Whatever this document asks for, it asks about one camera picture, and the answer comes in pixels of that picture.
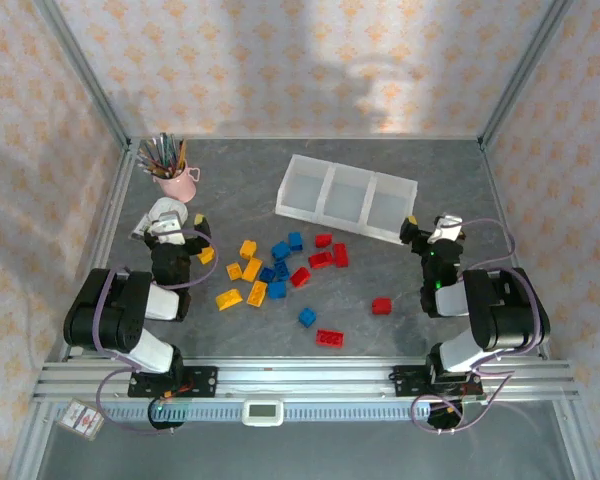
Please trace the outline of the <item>laminated badge card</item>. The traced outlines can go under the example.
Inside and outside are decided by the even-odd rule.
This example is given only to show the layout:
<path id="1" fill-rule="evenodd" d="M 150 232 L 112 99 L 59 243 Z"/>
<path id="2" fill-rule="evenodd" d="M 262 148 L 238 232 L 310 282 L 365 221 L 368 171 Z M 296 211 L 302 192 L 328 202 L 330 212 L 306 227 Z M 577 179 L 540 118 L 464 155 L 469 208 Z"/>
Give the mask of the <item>laminated badge card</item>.
<path id="1" fill-rule="evenodd" d="M 72 399 L 62 411 L 57 423 L 68 431 L 93 441 L 104 424 L 104 417 L 94 406 Z"/>

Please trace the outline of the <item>aluminium frame post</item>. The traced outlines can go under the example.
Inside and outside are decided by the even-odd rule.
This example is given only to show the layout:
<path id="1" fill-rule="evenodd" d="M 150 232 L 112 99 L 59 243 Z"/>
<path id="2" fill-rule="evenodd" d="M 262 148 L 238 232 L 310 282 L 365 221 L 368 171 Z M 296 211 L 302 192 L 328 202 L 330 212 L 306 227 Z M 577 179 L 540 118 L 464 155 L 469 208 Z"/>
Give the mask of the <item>aluminium frame post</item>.
<path id="1" fill-rule="evenodd" d="M 45 23 L 56 37 L 62 51 L 95 104 L 96 110 L 102 117 L 109 132 L 121 148 L 127 149 L 131 142 L 130 137 L 114 111 L 111 100 L 98 81 L 94 70 L 56 0 L 33 0 L 33 4 L 37 7 Z"/>
<path id="2" fill-rule="evenodd" d="M 498 131 L 534 73 L 536 66 L 573 3 L 574 0 L 551 0 L 538 28 L 496 103 L 483 132 L 477 137 L 478 145 L 483 152 L 493 143 Z"/>

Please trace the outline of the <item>aluminium side rail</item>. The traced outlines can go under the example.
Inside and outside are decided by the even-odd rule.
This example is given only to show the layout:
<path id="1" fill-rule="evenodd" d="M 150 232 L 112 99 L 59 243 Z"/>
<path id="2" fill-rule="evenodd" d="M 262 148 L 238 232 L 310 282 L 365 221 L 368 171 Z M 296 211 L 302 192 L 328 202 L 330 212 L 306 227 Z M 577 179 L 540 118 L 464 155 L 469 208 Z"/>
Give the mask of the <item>aluminium side rail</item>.
<path id="1" fill-rule="evenodd" d="M 90 256 L 84 273 L 76 284 L 76 292 L 85 283 L 93 268 L 121 267 L 120 262 L 111 262 L 111 249 L 128 191 L 131 176 L 135 168 L 135 160 L 139 148 L 139 138 L 133 137 L 121 151 L 113 180 L 106 196 L 104 207 L 96 215 L 98 220 L 95 239 L 91 242 Z"/>
<path id="2" fill-rule="evenodd" d="M 498 215 L 499 215 L 499 220 L 500 222 L 505 226 L 507 233 L 505 234 L 505 240 L 507 242 L 507 245 L 511 248 L 514 249 L 514 253 L 512 254 L 512 256 L 509 258 L 509 262 L 511 264 L 512 267 L 520 267 L 520 263 L 519 263 L 519 258 L 517 256 L 517 243 L 515 241 L 515 238 L 513 236 L 513 230 L 511 229 L 507 218 L 506 218 L 506 212 L 504 209 L 504 204 L 500 198 L 499 195 L 499 190 L 498 190 L 498 186 L 497 186 L 497 182 L 495 179 L 495 175 L 494 175 L 494 171 L 493 168 L 491 167 L 489 160 L 488 160 L 488 156 L 487 156 L 487 152 L 486 151 L 482 151 L 481 152 L 483 161 L 484 161 L 484 166 L 485 166 L 485 170 L 489 179 L 489 184 L 491 186 L 492 189 L 492 193 L 493 193 L 493 197 L 494 197 L 494 202 L 496 204 L 496 209 L 498 211 Z"/>

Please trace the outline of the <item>white digital display device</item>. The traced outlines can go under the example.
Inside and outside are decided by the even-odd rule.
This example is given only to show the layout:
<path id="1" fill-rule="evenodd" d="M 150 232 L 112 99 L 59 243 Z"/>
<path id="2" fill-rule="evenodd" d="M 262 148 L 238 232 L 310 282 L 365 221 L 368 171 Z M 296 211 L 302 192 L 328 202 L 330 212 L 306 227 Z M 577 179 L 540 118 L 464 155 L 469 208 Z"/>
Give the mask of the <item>white digital display device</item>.
<path id="1" fill-rule="evenodd" d="M 243 403 L 241 421 L 249 427 L 278 427 L 284 422 L 284 402 L 251 399 Z"/>

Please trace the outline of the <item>black round base connector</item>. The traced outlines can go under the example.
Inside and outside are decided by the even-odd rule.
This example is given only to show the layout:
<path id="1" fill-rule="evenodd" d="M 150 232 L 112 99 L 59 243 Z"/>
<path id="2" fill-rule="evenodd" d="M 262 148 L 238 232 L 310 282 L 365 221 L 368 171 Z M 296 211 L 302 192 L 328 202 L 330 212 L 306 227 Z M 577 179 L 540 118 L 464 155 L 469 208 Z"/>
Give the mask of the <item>black round base connector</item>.
<path id="1" fill-rule="evenodd" d="M 155 397 L 150 401 L 147 408 L 147 419 L 150 426 L 157 432 L 169 431 L 173 433 L 176 429 L 184 425 L 183 422 L 171 420 L 160 420 L 158 413 L 163 410 L 163 398 Z"/>
<path id="2" fill-rule="evenodd" d="M 463 413 L 461 400 L 453 400 L 449 405 L 443 402 L 434 402 L 430 405 L 427 424 L 434 430 L 452 430 L 461 423 Z"/>

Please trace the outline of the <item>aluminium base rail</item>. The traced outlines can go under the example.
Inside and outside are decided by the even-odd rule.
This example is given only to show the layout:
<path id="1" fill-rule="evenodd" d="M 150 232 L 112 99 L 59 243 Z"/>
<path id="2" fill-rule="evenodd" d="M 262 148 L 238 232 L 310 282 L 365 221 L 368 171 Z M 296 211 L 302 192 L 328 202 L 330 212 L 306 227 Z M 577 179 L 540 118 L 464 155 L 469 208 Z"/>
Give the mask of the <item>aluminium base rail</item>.
<path id="1" fill-rule="evenodd" d="M 218 399 L 247 399 L 252 396 L 300 400 L 389 400 L 395 396 L 389 379 L 397 365 L 425 363 L 420 357 L 322 356 L 322 357 L 189 357 L 187 366 L 215 366 L 219 380 Z M 43 366 L 33 391 L 37 402 L 91 401 L 104 377 L 122 365 L 113 360 L 81 356 Z M 537 356 L 503 357 L 484 366 L 494 375 L 483 378 L 487 394 L 493 393 L 512 370 L 498 399 L 543 401 L 580 397 L 571 364 Z"/>

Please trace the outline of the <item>aluminium back rail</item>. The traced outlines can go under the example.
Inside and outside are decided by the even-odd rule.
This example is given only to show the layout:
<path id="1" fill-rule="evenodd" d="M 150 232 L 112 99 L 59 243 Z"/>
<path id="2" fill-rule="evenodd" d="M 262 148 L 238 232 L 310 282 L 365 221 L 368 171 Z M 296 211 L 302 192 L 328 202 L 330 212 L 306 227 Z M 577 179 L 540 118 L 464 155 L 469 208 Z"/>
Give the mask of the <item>aluminium back rail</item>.
<path id="1" fill-rule="evenodd" d="M 346 135 L 201 135 L 173 134 L 180 140 L 425 140 L 425 141 L 471 141 L 478 135 L 412 135 L 412 134 L 346 134 Z"/>

